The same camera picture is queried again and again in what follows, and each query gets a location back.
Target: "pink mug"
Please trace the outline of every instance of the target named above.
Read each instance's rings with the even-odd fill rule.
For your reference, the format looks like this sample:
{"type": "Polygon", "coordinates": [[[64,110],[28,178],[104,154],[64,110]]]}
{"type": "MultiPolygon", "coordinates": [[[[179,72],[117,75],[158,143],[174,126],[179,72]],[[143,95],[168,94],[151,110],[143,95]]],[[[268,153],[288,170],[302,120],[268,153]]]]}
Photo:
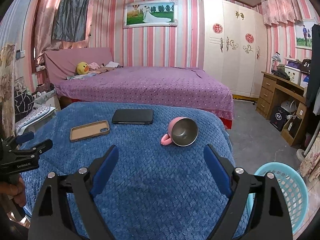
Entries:
{"type": "Polygon", "coordinates": [[[188,117],[176,117],[168,126],[168,133],[161,138],[162,145],[175,143],[178,146],[189,146],[198,136],[198,126],[188,117]]]}

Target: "red paper cutting decoration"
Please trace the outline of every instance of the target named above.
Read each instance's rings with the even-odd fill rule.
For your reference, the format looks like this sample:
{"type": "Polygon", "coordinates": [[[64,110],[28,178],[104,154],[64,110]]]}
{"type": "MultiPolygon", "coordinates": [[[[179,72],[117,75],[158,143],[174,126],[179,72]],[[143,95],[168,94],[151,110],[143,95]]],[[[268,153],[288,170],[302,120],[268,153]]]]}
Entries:
{"type": "Polygon", "coordinates": [[[221,24],[216,23],[216,24],[213,25],[213,31],[215,33],[222,33],[223,27],[221,26],[221,24]]]}
{"type": "Polygon", "coordinates": [[[253,37],[252,34],[250,34],[250,33],[247,33],[247,34],[245,35],[245,39],[246,39],[246,41],[249,42],[249,43],[253,43],[253,42],[254,42],[254,37],[253,37]]]}

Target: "white wardrobe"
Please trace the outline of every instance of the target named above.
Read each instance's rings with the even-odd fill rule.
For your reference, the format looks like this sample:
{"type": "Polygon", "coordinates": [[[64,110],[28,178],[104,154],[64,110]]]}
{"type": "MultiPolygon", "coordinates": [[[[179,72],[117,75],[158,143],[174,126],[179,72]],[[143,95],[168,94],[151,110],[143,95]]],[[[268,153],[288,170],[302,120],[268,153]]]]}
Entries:
{"type": "Polygon", "coordinates": [[[233,95],[258,98],[267,67],[267,28],[256,11],[224,0],[203,0],[204,70],[233,95]]]}

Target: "power outlet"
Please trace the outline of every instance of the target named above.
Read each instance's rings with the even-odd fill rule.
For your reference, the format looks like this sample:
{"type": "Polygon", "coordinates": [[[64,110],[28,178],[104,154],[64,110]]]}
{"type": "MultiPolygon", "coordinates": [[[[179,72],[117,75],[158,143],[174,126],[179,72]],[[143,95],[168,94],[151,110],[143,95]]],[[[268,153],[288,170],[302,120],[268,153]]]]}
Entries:
{"type": "Polygon", "coordinates": [[[41,70],[44,70],[45,69],[45,66],[40,66],[40,67],[36,67],[36,71],[39,72],[41,70]]]}

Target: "screw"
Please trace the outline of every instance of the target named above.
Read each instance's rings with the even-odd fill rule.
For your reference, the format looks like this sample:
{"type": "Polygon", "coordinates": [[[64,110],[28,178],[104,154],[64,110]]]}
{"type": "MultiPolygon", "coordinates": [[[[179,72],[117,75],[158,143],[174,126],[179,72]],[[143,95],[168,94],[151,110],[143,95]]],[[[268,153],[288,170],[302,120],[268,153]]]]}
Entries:
{"type": "Polygon", "coordinates": [[[49,179],[52,179],[54,176],[56,176],[56,174],[53,171],[48,174],[49,179]]]}
{"type": "Polygon", "coordinates": [[[273,178],[275,177],[275,175],[274,175],[272,172],[268,172],[268,173],[267,173],[267,177],[268,177],[269,179],[273,179],[273,178]]]}
{"type": "Polygon", "coordinates": [[[242,174],[242,173],[244,173],[244,169],[242,169],[242,168],[240,168],[240,167],[237,167],[237,168],[236,168],[236,173],[242,174]]]}
{"type": "Polygon", "coordinates": [[[86,167],[82,167],[82,168],[80,168],[80,169],[78,170],[78,172],[79,172],[80,174],[86,174],[87,171],[88,171],[88,169],[87,169],[86,167]]]}

